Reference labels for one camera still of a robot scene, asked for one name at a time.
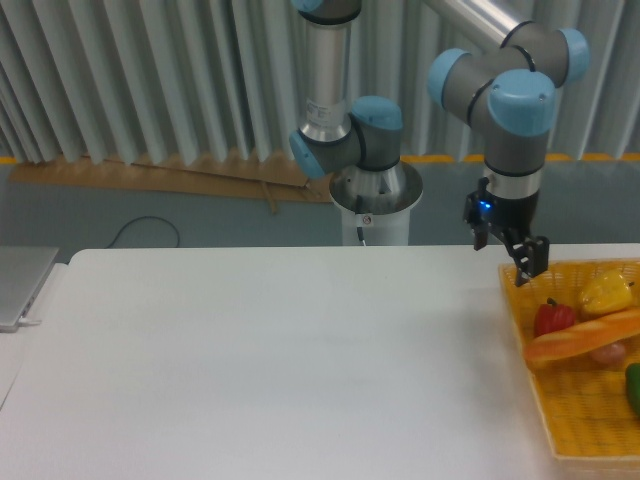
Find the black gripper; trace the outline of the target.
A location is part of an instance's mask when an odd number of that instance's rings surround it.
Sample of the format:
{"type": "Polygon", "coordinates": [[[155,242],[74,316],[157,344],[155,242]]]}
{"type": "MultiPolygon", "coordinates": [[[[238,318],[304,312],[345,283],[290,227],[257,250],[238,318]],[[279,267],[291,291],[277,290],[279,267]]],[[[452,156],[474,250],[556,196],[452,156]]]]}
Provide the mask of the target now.
{"type": "Polygon", "coordinates": [[[483,249],[489,235],[503,243],[516,266],[516,287],[548,269],[550,241],[531,233],[538,197],[536,192],[524,198],[502,198],[489,191],[488,178],[481,178],[465,201],[463,220],[473,232],[473,248],[483,249]]]}

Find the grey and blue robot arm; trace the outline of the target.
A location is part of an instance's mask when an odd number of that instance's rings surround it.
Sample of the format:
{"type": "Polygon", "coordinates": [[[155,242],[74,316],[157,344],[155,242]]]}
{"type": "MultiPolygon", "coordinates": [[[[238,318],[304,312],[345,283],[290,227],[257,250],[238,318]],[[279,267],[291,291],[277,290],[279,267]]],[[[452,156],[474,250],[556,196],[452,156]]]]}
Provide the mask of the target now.
{"type": "MultiPolygon", "coordinates": [[[[330,177],[345,244],[404,245],[423,183],[400,159],[400,106],[380,96],[347,97],[351,26],[361,8],[358,1],[295,3],[307,24],[307,86],[303,119],[289,143],[308,177],[330,177]]],[[[463,219],[476,249],[490,238],[505,246],[524,284],[548,267],[549,242],[532,233],[531,222],[556,93],[585,74],[588,42],[574,29],[549,31],[499,1],[434,1],[431,8],[486,50],[439,54],[426,89],[483,136],[484,171],[463,219]]]]}

